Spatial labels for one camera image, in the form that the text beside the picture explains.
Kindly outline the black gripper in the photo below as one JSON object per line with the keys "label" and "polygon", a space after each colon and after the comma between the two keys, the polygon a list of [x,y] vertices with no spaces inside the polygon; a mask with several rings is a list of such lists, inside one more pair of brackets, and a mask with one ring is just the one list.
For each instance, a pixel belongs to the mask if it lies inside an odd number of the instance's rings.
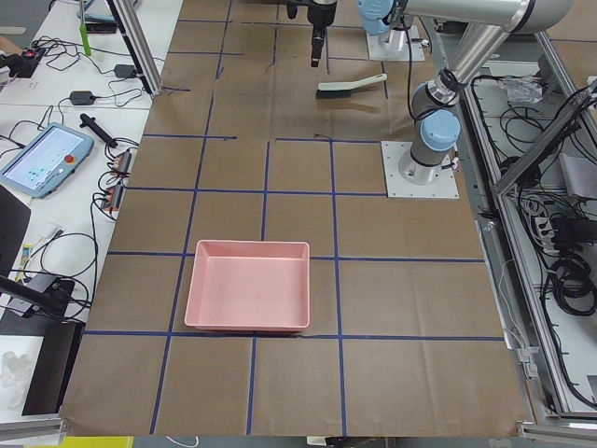
{"label": "black gripper", "polygon": [[337,10],[336,0],[287,0],[286,14],[290,20],[294,20],[298,14],[299,7],[307,8],[307,20],[312,28],[312,50],[311,67],[318,67],[324,44],[326,42],[326,28],[330,26]]}

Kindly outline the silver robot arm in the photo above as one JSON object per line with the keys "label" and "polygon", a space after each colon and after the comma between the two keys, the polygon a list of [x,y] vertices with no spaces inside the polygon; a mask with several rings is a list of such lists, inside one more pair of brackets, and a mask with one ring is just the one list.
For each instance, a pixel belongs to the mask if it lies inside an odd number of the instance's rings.
{"label": "silver robot arm", "polygon": [[408,16],[458,21],[466,25],[456,51],[436,77],[410,95],[416,136],[400,161],[408,180],[434,175],[458,140],[461,125],[451,109],[461,91],[510,35],[542,32],[561,21],[571,1],[359,1],[368,35],[384,35],[407,26]]}

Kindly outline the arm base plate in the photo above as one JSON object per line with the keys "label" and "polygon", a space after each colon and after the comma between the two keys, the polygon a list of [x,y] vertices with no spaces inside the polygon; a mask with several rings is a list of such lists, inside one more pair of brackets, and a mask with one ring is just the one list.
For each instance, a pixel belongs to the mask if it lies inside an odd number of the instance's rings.
{"label": "arm base plate", "polygon": [[423,45],[416,25],[409,29],[410,44],[404,31],[391,30],[386,35],[366,34],[368,57],[372,61],[423,62]]}
{"label": "arm base plate", "polygon": [[411,157],[412,143],[381,141],[387,197],[391,199],[458,200],[450,153],[440,165],[425,167]]}

